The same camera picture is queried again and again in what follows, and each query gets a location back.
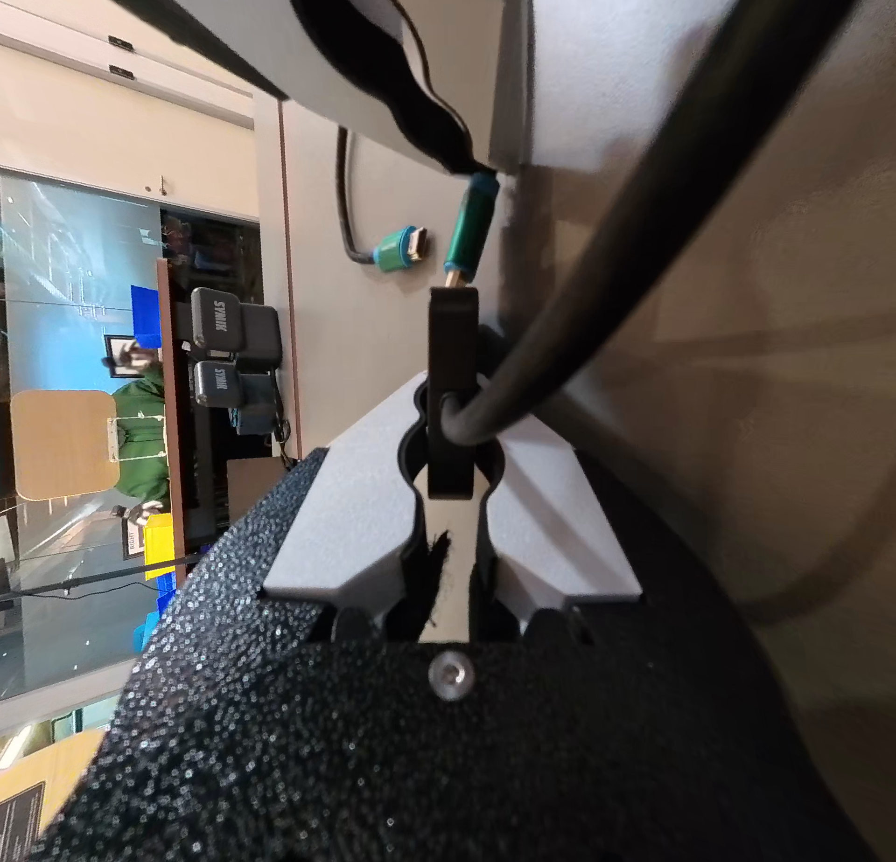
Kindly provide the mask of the blue storage bin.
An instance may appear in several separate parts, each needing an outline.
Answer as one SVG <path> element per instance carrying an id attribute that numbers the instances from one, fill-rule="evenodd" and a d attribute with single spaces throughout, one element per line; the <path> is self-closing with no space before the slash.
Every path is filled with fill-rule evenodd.
<path id="1" fill-rule="evenodd" d="M 145 619 L 133 631 L 133 650 L 135 653 L 141 653 L 149 644 L 151 634 L 159 625 L 162 615 L 175 596 L 174 572 L 156 577 L 155 587 L 155 609 L 148 613 Z"/>
<path id="2" fill-rule="evenodd" d="M 159 350 L 162 347 L 159 291 L 131 285 L 130 296 L 134 340 L 143 349 Z"/>

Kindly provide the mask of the brown cardboard panel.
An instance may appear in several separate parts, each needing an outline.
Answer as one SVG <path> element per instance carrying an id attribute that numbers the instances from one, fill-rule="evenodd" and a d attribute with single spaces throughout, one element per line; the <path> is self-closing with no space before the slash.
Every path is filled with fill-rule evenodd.
<path id="1" fill-rule="evenodd" d="M 99 390 L 39 390 L 11 399 L 16 493 L 28 501 L 107 491 L 118 483 L 113 397 Z"/>

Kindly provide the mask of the small dark grey case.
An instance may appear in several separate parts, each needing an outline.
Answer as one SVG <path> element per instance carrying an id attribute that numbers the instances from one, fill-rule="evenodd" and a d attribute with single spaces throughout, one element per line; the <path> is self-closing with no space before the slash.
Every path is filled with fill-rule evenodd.
<path id="1" fill-rule="evenodd" d="M 194 365 L 196 404 L 206 408 L 238 409 L 244 401 L 241 377 L 232 361 L 207 360 Z"/>

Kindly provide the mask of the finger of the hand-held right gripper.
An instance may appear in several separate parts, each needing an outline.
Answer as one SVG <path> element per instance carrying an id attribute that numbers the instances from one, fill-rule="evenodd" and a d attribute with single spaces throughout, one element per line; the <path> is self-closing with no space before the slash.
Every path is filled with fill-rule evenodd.
<path id="1" fill-rule="evenodd" d="M 283 103 L 446 174 L 479 171 L 399 0 L 111 0 Z"/>
<path id="2" fill-rule="evenodd" d="M 399 0 L 477 159 L 597 171 L 649 135 L 708 0 Z"/>

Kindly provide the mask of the light wooden table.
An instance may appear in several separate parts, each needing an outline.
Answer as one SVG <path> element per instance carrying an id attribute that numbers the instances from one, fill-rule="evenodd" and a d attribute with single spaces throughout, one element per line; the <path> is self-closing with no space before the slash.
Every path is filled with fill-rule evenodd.
<path id="1" fill-rule="evenodd" d="M 24 756 L 1 772 L 2 831 L 16 819 L 36 838 L 82 780 L 106 736 L 88 730 Z"/>

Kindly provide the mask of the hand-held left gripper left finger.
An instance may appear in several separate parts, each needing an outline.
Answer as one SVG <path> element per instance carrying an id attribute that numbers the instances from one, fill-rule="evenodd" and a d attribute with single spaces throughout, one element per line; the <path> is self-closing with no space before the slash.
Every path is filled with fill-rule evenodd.
<path id="1" fill-rule="evenodd" d="M 336 437 L 263 583 L 271 599 L 394 607 L 426 539 L 421 372 Z"/>

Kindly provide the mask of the yellow storage bin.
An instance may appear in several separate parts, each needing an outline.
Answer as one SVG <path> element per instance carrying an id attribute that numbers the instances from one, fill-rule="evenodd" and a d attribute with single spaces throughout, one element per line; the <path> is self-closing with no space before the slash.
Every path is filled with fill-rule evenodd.
<path id="1" fill-rule="evenodd" d="M 171 513 L 151 514 L 143 527 L 145 580 L 175 572 L 175 535 Z"/>

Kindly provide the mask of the brown wooden desk partition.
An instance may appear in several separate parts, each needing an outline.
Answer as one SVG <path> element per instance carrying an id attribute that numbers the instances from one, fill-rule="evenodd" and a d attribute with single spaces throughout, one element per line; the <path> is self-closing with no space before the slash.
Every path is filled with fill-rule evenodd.
<path id="1" fill-rule="evenodd" d="M 181 403 L 185 391 L 180 386 L 182 376 L 178 356 L 182 353 L 178 338 L 176 298 L 171 268 L 162 257 L 156 259 L 156 278 L 160 297 L 161 363 L 165 387 L 166 431 L 168 442 L 170 508 L 173 523 L 175 553 L 175 584 L 180 587 L 187 577 L 186 507 L 185 507 L 185 418 Z"/>

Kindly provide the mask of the white wall cabinet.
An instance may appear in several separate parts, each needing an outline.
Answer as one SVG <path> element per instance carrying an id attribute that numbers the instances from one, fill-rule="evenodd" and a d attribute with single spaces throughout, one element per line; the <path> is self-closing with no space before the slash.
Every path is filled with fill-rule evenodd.
<path id="1" fill-rule="evenodd" d="M 257 220 L 253 89 L 112 0 L 2 0 L 2 166 Z"/>

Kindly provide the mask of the blue grey pouch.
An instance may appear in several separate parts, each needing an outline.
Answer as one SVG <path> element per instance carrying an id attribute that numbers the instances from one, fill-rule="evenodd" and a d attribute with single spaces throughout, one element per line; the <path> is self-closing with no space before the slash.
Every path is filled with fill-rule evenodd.
<path id="1" fill-rule="evenodd" d="M 238 373 L 242 400 L 231 411 L 231 424 L 237 434 L 265 436 L 273 433 L 278 421 L 278 403 L 272 375 Z"/>

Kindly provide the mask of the glass window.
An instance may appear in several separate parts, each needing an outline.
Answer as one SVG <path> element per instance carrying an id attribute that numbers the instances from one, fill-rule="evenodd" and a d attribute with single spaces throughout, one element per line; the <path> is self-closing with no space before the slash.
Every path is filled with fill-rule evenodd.
<path id="1" fill-rule="evenodd" d="M 266 300 L 255 225 L 2 174 L 2 701 L 123 661 L 155 607 L 153 580 L 107 578 L 144 563 L 122 555 L 132 498 L 17 495 L 10 406 L 23 390 L 112 396 L 133 380 L 108 375 L 104 335 L 133 336 L 130 287 L 158 289 L 158 257 L 177 316 L 197 286 Z"/>

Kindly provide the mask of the framed black white marker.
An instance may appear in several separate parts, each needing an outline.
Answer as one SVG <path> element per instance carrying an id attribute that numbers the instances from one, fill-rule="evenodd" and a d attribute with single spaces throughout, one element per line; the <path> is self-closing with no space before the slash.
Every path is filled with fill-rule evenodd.
<path id="1" fill-rule="evenodd" d="M 105 334 L 105 356 L 103 367 L 111 378 L 129 379 L 140 376 L 140 368 L 130 364 L 129 353 L 137 347 L 133 336 L 125 334 Z"/>

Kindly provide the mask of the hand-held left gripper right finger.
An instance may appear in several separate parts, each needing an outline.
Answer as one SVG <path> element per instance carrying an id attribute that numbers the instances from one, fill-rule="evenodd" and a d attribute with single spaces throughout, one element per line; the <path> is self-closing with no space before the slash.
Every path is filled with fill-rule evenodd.
<path id="1" fill-rule="evenodd" d="M 573 447 L 534 416 L 498 438 L 502 473 L 484 500 L 505 607 L 634 602 L 642 587 Z"/>

